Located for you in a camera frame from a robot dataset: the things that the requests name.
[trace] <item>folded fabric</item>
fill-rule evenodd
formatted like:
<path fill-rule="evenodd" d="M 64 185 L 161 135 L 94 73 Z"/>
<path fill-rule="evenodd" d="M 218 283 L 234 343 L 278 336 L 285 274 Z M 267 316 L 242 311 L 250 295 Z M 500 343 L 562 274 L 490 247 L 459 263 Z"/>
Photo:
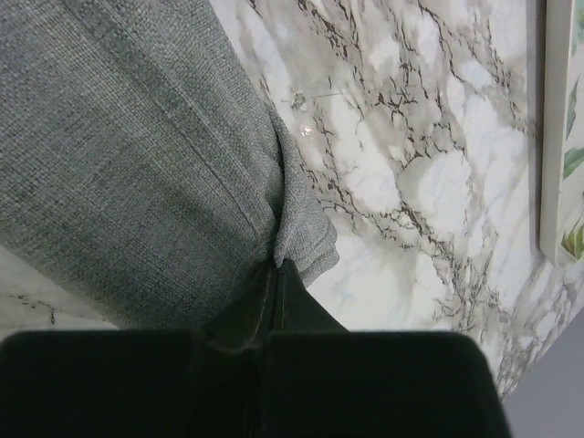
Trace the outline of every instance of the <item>folded fabric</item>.
<path fill-rule="evenodd" d="M 296 145 L 206 0 L 0 5 L 0 244 L 123 327 L 199 327 L 259 264 L 334 266 Z"/>

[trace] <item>white marble countertop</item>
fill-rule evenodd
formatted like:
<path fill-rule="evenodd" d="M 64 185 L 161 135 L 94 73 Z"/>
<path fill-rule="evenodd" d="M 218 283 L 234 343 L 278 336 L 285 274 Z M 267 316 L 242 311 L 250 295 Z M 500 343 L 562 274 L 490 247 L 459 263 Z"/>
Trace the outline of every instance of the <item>white marble countertop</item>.
<path fill-rule="evenodd" d="M 350 329 L 467 333 L 502 396 L 584 306 L 537 249 L 538 3 L 212 0 L 339 231 L 310 292 Z M 0 337 L 111 327 L 46 284 L 0 248 Z"/>

